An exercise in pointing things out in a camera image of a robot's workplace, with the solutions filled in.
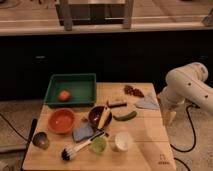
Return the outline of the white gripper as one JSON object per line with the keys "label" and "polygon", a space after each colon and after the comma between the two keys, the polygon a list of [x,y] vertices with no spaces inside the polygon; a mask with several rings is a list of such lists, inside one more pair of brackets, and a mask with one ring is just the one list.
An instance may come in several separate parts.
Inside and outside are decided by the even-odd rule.
{"label": "white gripper", "polygon": [[170,125],[176,117],[175,108],[177,105],[172,101],[168,100],[165,95],[158,95],[159,105],[161,108],[162,115],[164,116],[164,125]]}

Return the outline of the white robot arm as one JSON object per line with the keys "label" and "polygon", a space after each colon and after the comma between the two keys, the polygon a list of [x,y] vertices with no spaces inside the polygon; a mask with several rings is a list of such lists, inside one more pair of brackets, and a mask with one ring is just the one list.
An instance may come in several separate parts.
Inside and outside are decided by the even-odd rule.
{"label": "white robot arm", "polygon": [[213,114],[213,88],[205,84],[208,78],[206,66],[193,62],[169,71],[166,86],[158,94],[163,124],[170,125],[176,116],[175,108],[186,99]]}

